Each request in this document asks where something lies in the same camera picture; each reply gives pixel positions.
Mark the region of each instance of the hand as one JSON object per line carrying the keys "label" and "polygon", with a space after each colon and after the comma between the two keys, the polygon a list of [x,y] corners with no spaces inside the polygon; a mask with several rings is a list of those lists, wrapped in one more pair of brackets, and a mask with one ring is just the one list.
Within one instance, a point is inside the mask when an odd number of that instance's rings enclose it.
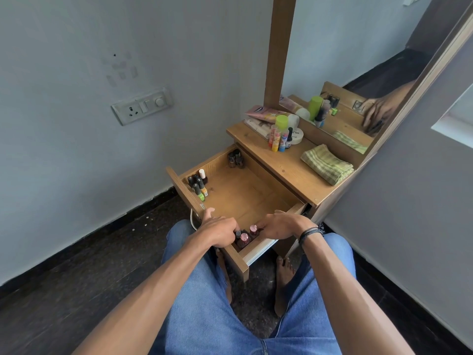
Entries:
{"label": "hand", "polygon": [[368,111],[365,112],[365,120],[363,121],[363,127],[365,127],[366,133],[376,133],[379,130],[379,121],[384,123],[393,115],[396,108],[401,104],[404,97],[414,85],[414,82],[415,81],[406,83],[384,97],[369,98],[363,102],[361,105],[362,109],[365,107],[368,109]]}
{"label": "hand", "polygon": [[212,217],[214,208],[207,208],[204,212],[202,225],[194,234],[210,241],[210,245],[218,248],[226,247],[235,241],[233,231],[239,231],[235,218]]}
{"label": "hand", "polygon": [[303,231],[316,227],[309,218],[303,215],[290,214],[282,211],[275,211],[274,214],[267,214],[262,220],[256,223],[258,229],[263,229],[260,233],[264,238],[285,239],[294,235],[299,239]]}

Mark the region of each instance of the black bracelet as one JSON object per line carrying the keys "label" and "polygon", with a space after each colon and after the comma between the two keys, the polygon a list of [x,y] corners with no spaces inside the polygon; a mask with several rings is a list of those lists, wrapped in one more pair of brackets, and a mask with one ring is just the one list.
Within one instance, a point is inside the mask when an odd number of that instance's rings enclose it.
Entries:
{"label": "black bracelet", "polygon": [[307,229],[306,231],[302,232],[302,234],[300,235],[299,237],[299,245],[302,246],[302,243],[304,242],[304,240],[311,234],[314,234],[314,233],[320,233],[323,235],[323,231],[317,227],[313,227],[313,228],[309,228]]}

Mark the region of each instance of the checkered cloth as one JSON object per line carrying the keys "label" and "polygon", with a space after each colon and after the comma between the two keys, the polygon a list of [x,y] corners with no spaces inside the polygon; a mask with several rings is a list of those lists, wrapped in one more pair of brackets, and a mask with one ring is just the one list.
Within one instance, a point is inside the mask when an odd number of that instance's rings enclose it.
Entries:
{"label": "checkered cloth", "polygon": [[335,157],[325,144],[304,152],[300,159],[331,185],[337,185],[353,172],[353,165]]}
{"label": "checkered cloth", "polygon": [[354,150],[360,152],[361,154],[365,154],[366,150],[368,149],[368,147],[362,146],[361,144],[359,144],[355,140],[348,137],[345,133],[342,133],[340,131],[335,131],[332,134],[332,136],[334,136],[339,141],[342,141],[347,146],[352,147]]}

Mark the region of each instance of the open drawer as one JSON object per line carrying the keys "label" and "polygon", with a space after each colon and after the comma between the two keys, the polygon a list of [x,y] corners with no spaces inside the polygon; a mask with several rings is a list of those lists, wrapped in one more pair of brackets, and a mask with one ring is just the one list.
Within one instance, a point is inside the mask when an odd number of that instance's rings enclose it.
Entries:
{"label": "open drawer", "polygon": [[[275,210],[302,213],[305,202],[300,201],[241,147],[239,149],[245,167],[230,168],[227,155],[235,149],[236,145],[230,146],[180,176],[172,168],[166,168],[177,192],[187,206],[201,219],[204,210],[213,207],[215,217],[234,217],[240,227],[246,230]],[[205,170],[205,175],[209,179],[206,184],[209,195],[204,202],[187,183],[187,176],[197,173],[201,168]],[[249,277],[249,266],[275,243],[276,240],[258,236],[242,250],[231,244],[222,251],[235,271],[241,275],[243,281],[246,281]]]}

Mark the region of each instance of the blue jeans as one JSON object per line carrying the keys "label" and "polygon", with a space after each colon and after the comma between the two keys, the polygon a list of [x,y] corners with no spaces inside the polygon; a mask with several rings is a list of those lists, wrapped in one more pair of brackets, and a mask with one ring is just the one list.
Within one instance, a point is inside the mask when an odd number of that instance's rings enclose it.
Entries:
{"label": "blue jeans", "polygon": [[[194,232],[188,220],[168,233],[166,262]],[[353,252],[340,235],[325,240],[355,276]],[[305,255],[284,292],[287,311],[268,339],[254,336],[238,320],[225,295],[227,282],[211,248],[181,288],[150,354],[340,354],[314,272]]]}

